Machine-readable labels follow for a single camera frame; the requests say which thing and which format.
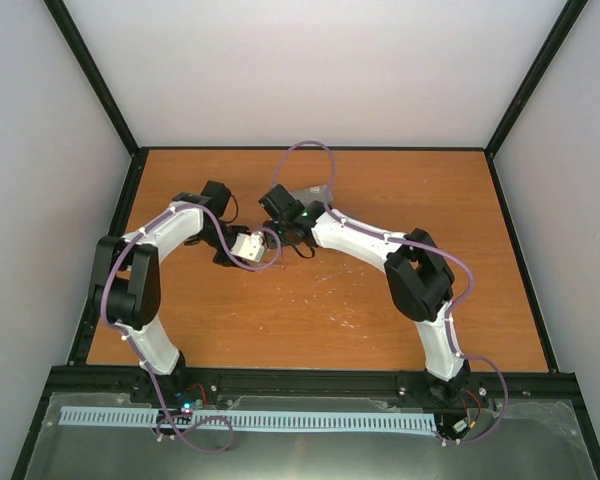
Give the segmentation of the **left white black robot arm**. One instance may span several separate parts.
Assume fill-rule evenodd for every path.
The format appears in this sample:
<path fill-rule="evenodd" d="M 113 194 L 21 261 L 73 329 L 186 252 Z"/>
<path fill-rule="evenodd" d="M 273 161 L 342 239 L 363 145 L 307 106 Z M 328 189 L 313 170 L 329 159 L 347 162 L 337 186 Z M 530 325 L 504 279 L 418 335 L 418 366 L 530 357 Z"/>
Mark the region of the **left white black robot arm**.
<path fill-rule="evenodd" d="M 96 246 L 88 300 L 131 345 L 140 367 L 154 373 L 152 388 L 166 402 L 186 395 L 188 378 L 184 354 L 158 316 L 160 264 L 179 246 L 204 242 L 216 250 L 215 264 L 232 266 L 226 251 L 248 233 L 247 227 L 221 219 L 233 199 L 227 186 L 209 181 L 199 194 L 176 195 L 164 212 L 137 230 L 105 236 Z"/>

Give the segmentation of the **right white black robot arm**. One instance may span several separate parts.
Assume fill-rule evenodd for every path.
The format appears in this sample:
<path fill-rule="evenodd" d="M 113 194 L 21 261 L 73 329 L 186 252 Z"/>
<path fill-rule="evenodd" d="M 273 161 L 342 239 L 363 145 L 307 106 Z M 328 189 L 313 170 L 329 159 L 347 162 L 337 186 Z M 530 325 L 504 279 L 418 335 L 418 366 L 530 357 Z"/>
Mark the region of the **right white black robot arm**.
<path fill-rule="evenodd" d="M 303 204 L 282 185 L 259 199 L 269 215 L 264 225 L 293 248 L 331 249 L 385 274 L 391 300 L 415 323 L 425 354 L 425 388 L 432 401 L 448 405 L 470 373 L 458 345 L 452 314 L 455 276 L 431 236 L 415 229 L 390 232 L 354 220 L 329 204 Z"/>

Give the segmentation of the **grey green-lined glasses case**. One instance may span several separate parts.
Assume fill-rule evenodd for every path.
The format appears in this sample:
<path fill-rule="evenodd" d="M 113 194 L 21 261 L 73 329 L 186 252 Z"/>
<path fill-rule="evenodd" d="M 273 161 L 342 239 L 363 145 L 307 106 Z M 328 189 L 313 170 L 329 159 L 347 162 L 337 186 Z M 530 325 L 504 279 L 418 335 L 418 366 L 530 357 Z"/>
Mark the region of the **grey green-lined glasses case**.
<path fill-rule="evenodd" d="M 320 203 L 326 202 L 329 205 L 331 205 L 333 201 L 333 195 L 327 184 L 292 190 L 290 194 L 294 199 L 300 201 L 305 207 L 308 207 L 314 201 L 318 201 Z"/>

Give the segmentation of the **red transparent glasses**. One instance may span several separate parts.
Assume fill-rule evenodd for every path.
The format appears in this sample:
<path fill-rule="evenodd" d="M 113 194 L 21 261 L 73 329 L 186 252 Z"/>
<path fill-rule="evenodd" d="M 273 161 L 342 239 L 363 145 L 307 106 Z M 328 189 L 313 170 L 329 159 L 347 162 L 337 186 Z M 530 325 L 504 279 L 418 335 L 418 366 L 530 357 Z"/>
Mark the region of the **red transparent glasses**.
<path fill-rule="evenodd" d="M 284 256 L 284 248 L 281 247 L 279 249 L 279 254 L 275 259 L 275 262 L 272 265 L 273 268 L 284 270 L 285 269 L 285 256 Z"/>

